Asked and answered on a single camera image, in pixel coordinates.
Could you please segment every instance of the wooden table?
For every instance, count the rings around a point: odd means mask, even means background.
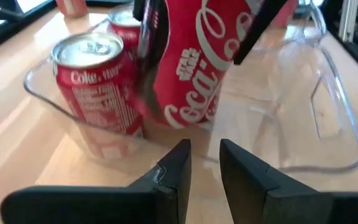
[[[147,123],[146,133],[155,143],[143,143],[132,159],[110,167],[89,161],[52,115],[24,91],[26,71],[47,57],[54,43],[97,24],[106,12],[92,9],[88,17],[64,20],[52,11],[0,46],[0,202],[9,192],[34,184],[127,185],[151,168],[169,146],[191,137],[194,156],[187,223],[232,223],[217,161],[218,142],[230,138],[246,146],[244,94],[235,86],[243,68],[227,75],[218,108],[224,116],[219,116],[212,133],[196,128],[172,131]],[[358,117],[358,64],[331,36],[323,45],[334,58]],[[293,176],[318,190],[358,190],[358,169],[341,175]]]

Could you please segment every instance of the can lid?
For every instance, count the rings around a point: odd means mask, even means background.
[[[134,18],[134,5],[114,7],[109,13],[109,20],[113,24],[125,27],[140,27],[140,22]]]
[[[108,61],[121,53],[122,39],[114,34],[89,32],[60,41],[52,50],[52,58],[68,67],[90,67]]]

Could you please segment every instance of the coke can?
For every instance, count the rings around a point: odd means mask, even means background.
[[[199,123],[260,8],[260,0],[135,1],[138,110],[173,128]]]
[[[85,0],[56,0],[59,11],[67,17],[81,17],[88,13]]]
[[[109,31],[120,36],[125,49],[137,50],[140,35],[140,22],[132,14],[133,4],[114,7],[109,12]]]
[[[64,39],[52,50],[56,82],[72,113],[111,132],[80,128],[99,159],[128,156],[131,149],[121,135],[142,136],[142,117],[130,104],[134,61],[123,48],[117,35],[90,32]]]

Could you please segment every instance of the transparent bin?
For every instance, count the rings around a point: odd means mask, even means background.
[[[222,92],[244,99],[244,148],[282,172],[340,174],[358,167],[358,124],[320,46],[321,12],[311,3],[310,13],[314,27],[307,19],[301,29],[268,30],[228,71]]]
[[[309,26],[310,17],[314,27]],[[283,172],[347,172],[358,167],[358,125],[335,64],[319,46],[326,33],[324,20],[311,4],[297,24],[287,29],[288,35],[267,30],[244,63],[229,69],[209,132],[194,126],[173,130],[146,121],[146,139],[141,139],[89,124],[69,110],[56,86],[50,58],[27,74],[24,86],[51,108],[57,124],[90,158],[103,164],[131,169],[147,151],[157,145],[169,149],[182,138],[192,140],[193,155],[217,164],[219,141],[228,138]],[[91,29],[108,30],[107,20]],[[84,132],[117,142],[117,147],[95,153]]]

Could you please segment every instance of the wooden surface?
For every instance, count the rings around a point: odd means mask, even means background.
[[[229,138],[254,154],[259,153],[249,140],[256,133],[254,127],[269,121],[260,116],[249,116],[249,94],[253,93],[243,92],[241,83],[246,86],[247,76],[243,73],[261,73],[260,70],[252,70],[250,66],[231,68],[222,87],[212,132],[198,128],[173,131],[146,122],[145,133],[154,143],[134,142],[139,150],[132,157],[101,166],[87,159],[80,145],[60,129],[51,113],[22,87],[26,71],[47,57],[54,43],[97,24],[105,18],[107,9],[92,11],[88,17],[77,20],[64,20],[61,14],[52,11],[0,46],[0,201],[13,190],[34,184],[127,185],[154,166],[179,139],[190,137],[193,140],[193,171],[187,223],[232,223],[220,180],[218,143],[220,138]],[[323,45],[333,56],[358,117],[358,64],[332,37],[326,37]],[[294,91],[291,96],[301,95],[304,90]],[[294,121],[288,118],[302,118],[306,110],[291,110],[284,106],[280,113],[280,118],[289,122],[286,126],[291,126],[290,122]],[[315,133],[298,129],[292,130],[291,134],[294,137],[290,146],[302,143],[305,146],[300,151],[305,156],[295,154],[295,163],[329,165],[331,162],[336,166],[351,161],[357,154],[357,151],[342,151],[335,147],[335,156],[321,158],[322,154],[314,153],[315,145],[310,137]],[[353,137],[347,137],[346,141],[351,142]],[[274,147],[265,150],[262,158],[279,166],[273,158],[276,151]],[[340,175],[291,175],[318,190],[358,191],[358,169]]]

